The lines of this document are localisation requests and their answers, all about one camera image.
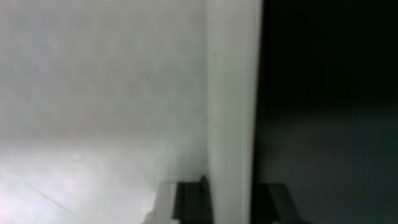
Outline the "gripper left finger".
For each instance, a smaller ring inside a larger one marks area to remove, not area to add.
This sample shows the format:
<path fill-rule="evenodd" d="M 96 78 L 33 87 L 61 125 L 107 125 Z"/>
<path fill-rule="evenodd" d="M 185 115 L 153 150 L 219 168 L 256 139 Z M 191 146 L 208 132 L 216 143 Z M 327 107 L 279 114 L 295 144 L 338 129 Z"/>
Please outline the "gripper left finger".
<path fill-rule="evenodd" d="M 144 224 L 214 224 L 212 190 L 207 177 L 159 185 L 155 205 Z"/>

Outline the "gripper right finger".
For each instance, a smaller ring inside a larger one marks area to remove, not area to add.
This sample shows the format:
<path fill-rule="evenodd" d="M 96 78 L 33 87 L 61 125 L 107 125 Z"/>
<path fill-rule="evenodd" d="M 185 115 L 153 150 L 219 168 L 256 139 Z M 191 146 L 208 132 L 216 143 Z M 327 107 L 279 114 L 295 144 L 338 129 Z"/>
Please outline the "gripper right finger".
<path fill-rule="evenodd" d="M 255 187 L 255 224 L 311 224 L 301 217 L 288 187 L 260 183 Z"/>

